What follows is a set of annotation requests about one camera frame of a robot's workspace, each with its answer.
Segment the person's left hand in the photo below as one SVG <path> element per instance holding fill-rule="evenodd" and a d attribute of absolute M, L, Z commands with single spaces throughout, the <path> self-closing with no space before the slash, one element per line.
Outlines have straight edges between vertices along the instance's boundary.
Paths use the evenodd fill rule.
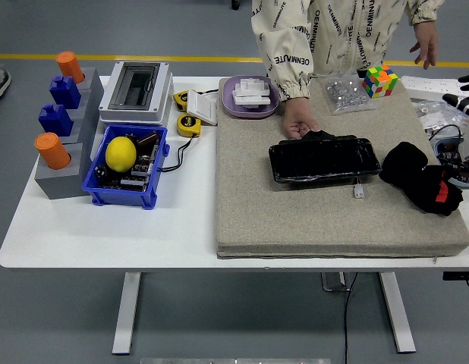
<path fill-rule="evenodd" d="M 410 53 L 417 52 L 415 64 L 421 63 L 424 70 L 435 67 L 439 54 L 439 36 L 434 21 L 426 21 L 413 25 L 415 44 Z"/>

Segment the person's right hand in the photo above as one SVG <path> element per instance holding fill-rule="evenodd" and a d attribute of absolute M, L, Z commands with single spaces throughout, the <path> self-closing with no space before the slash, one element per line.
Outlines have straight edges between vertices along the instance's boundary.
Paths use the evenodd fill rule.
<path fill-rule="evenodd" d="M 296 140 L 301 139 L 310 131 L 321 131 L 319 123 L 313 116 L 308 98 L 300 97 L 285 101 L 282 129 L 287 138 Z"/>

